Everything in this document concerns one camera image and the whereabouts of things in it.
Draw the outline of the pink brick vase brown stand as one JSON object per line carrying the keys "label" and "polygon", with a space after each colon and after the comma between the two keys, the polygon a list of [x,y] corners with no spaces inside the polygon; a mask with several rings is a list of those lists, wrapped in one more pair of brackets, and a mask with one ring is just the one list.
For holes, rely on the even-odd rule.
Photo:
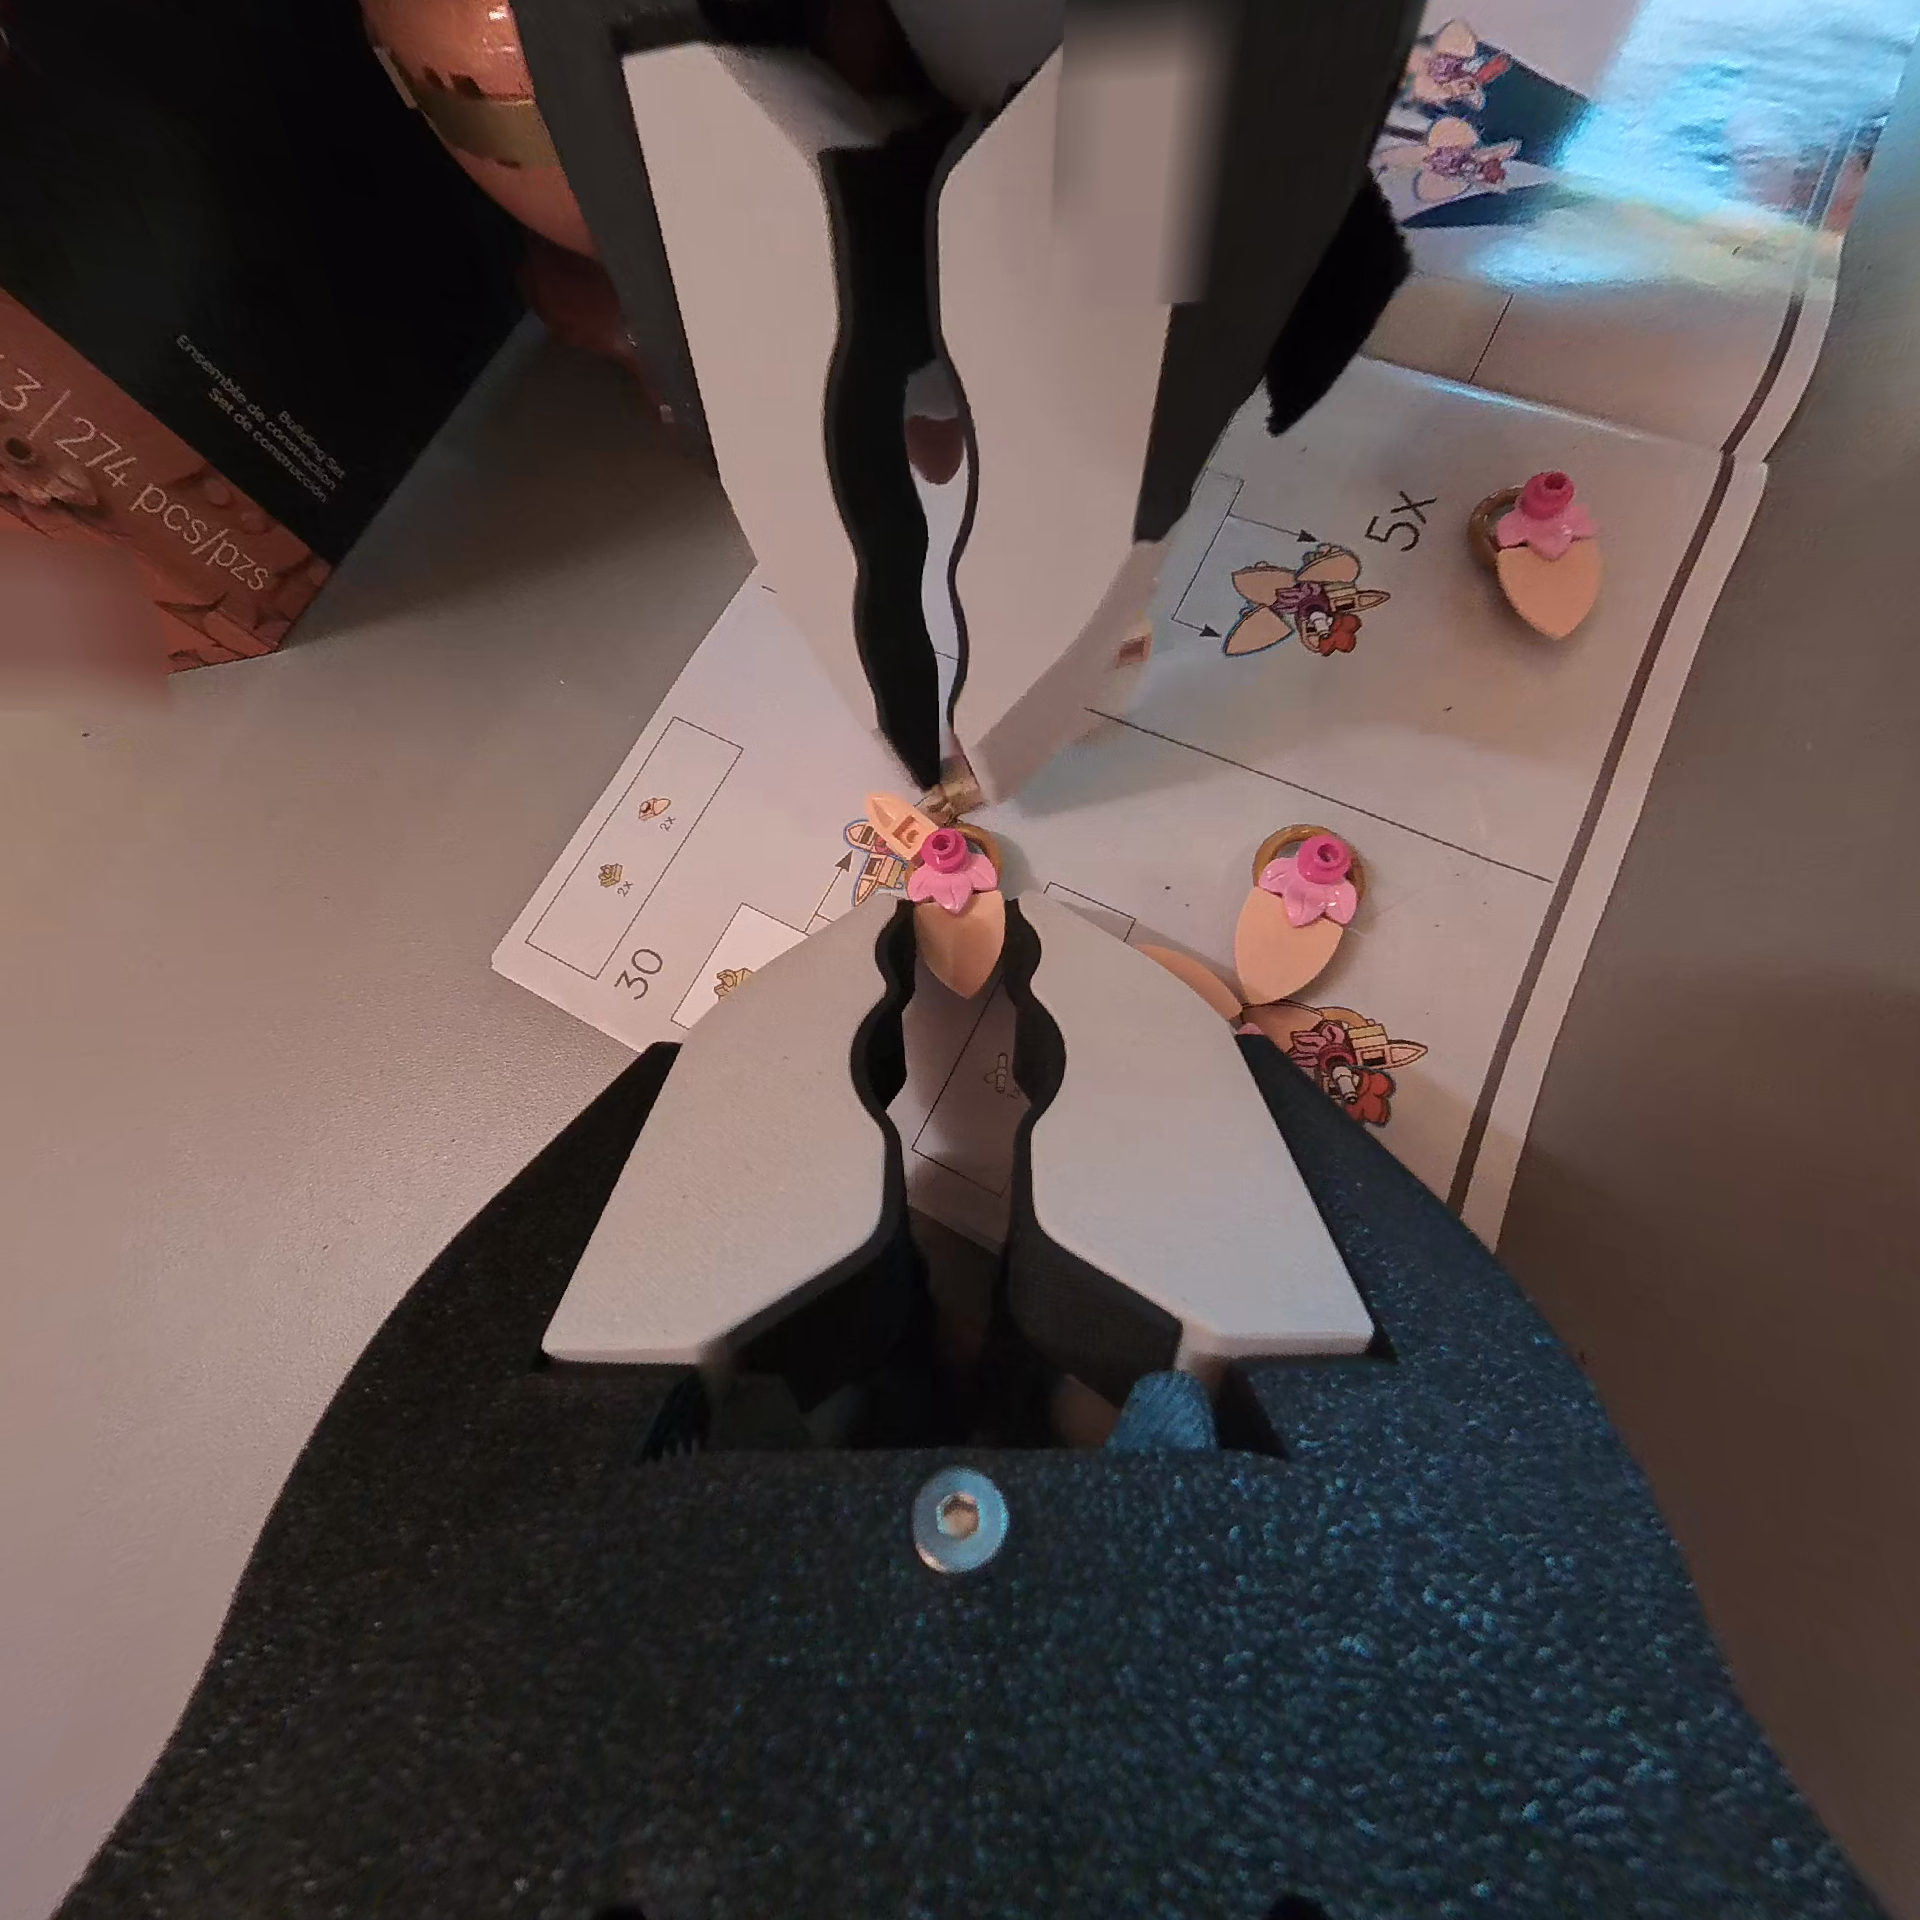
{"label": "pink brick vase brown stand", "polygon": [[565,176],[510,3],[365,3],[368,38],[401,96],[470,178],[527,230],[520,287],[550,334],[650,378]]}

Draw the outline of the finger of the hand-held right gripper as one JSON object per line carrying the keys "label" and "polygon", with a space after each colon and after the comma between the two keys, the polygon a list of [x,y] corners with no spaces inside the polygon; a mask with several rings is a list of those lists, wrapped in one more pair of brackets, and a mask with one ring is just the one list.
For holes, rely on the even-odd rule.
{"label": "finger of the hand-held right gripper", "polygon": [[945,748],[905,389],[937,350],[928,195],[962,125],[816,54],[624,56],[711,453],[783,612],[901,759]]}
{"label": "finger of the hand-held right gripper", "polygon": [[1099,299],[1057,236],[1063,67],[1051,54],[974,133],[936,214],[970,431],[952,732],[989,798],[1014,798],[1111,695],[1169,543],[1137,539],[1169,308]]}

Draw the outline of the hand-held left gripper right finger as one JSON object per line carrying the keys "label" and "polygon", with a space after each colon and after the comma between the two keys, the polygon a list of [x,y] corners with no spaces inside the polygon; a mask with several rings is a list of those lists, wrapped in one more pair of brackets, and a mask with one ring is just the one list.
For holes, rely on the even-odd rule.
{"label": "hand-held left gripper right finger", "polygon": [[1234,1019],[1055,896],[1009,908],[1015,1013],[1009,1360],[1043,1426],[1117,1426],[1149,1376],[1218,1408],[1270,1362],[1358,1360],[1377,1318]]}

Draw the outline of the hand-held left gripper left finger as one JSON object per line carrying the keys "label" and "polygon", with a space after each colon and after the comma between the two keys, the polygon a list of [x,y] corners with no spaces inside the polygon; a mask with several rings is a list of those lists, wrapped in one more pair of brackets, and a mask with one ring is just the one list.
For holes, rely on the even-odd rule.
{"label": "hand-held left gripper left finger", "polygon": [[813,1411],[896,1356],[920,1282],[889,1106],[918,970],[912,908],[864,902],[691,1029],[544,1327],[550,1360],[774,1376]]}

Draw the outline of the black building set box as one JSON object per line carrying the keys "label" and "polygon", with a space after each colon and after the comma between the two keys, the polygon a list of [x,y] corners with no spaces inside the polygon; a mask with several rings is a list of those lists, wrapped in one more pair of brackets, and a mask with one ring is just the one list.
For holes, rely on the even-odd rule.
{"label": "black building set box", "polygon": [[159,677],[280,652],[522,324],[359,4],[9,3],[5,661],[33,543]]}

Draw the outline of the grey desk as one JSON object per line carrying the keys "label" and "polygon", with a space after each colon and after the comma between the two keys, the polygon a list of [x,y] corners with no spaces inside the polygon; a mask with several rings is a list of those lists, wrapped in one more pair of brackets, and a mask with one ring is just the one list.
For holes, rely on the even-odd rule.
{"label": "grey desk", "polygon": [[[283,654],[5,715],[5,1916],[126,1810],[403,1292],[630,1064],[489,958],[747,563],[530,334]],[[1501,1254],[1915,1916],[1915,80]]]}

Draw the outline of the white instruction booklet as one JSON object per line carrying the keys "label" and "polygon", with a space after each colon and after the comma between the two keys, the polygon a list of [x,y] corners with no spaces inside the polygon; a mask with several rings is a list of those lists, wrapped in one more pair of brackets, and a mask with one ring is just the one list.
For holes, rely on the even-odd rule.
{"label": "white instruction booklet", "polygon": [[[1369,166],[1408,274],[1329,392],[1218,434],[1141,624],[1153,658],[1014,798],[1019,875],[1237,981],[1262,840],[1325,826],[1366,898],[1279,1042],[1496,1236],[1552,1031],[1811,381],[1841,240],[1915,46],[1915,4],[1419,4]],[[1055,228],[1096,296],[1194,296],[1211,186],[1198,29],[1063,54]],[[634,1050],[905,877],[862,789],[966,759],[954,596],[970,426],[941,324],[903,434],[928,528],[945,748],[861,722],[755,559],[495,970]],[[1595,610],[1530,629],[1469,523],[1536,470],[1600,526]]]}

